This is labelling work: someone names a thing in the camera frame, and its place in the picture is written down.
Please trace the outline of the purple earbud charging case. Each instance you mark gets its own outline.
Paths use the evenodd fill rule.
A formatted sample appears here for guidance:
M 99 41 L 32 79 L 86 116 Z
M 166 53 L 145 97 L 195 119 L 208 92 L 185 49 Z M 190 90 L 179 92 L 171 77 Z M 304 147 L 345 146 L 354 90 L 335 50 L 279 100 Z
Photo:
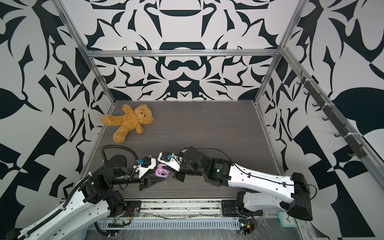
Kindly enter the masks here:
M 159 178 L 167 178 L 169 176 L 169 170 L 166 169 L 166 164 L 158 164 L 155 170 L 155 176 Z

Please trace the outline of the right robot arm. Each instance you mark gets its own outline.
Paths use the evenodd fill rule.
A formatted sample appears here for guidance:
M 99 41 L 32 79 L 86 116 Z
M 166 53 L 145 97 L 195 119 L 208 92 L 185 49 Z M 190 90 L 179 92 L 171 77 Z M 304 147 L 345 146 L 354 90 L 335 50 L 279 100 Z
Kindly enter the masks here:
M 276 176 L 253 171 L 232 160 L 209 158 L 200 149 L 184 148 L 178 155 L 167 154 L 176 162 L 174 177 L 183 182 L 185 176 L 201 176 L 215 187 L 242 188 L 270 195 L 272 205 L 285 210 L 293 218 L 312 221 L 311 185 L 305 176 L 294 172 L 291 176 Z

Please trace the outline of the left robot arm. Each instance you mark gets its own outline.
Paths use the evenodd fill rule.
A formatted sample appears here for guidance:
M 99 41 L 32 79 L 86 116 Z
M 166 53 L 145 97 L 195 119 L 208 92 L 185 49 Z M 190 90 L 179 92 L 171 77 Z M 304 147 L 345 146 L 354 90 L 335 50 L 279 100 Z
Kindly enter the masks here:
M 139 184 L 144 190 L 162 182 L 157 160 L 139 159 L 128 147 L 101 148 L 104 164 L 80 180 L 66 200 L 52 212 L 24 229 L 12 229 L 7 240 L 64 240 L 108 217 L 120 217 L 129 208 L 114 186 Z

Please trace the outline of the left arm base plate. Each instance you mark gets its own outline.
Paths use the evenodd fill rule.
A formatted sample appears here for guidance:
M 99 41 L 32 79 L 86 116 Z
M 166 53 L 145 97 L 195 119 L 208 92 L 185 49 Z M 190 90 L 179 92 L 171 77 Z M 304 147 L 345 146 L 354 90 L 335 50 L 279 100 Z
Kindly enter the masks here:
M 125 201 L 123 217 L 132 217 L 141 212 L 142 201 L 140 200 L 127 200 Z

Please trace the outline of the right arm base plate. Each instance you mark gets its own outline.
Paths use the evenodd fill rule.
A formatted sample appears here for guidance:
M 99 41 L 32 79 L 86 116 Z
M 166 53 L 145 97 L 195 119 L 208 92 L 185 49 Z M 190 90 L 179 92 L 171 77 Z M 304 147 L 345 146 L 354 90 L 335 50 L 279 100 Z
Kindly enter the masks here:
M 224 217 L 260 217 L 264 214 L 263 210 L 249 211 L 237 204 L 236 200 L 222 200 L 221 207 Z

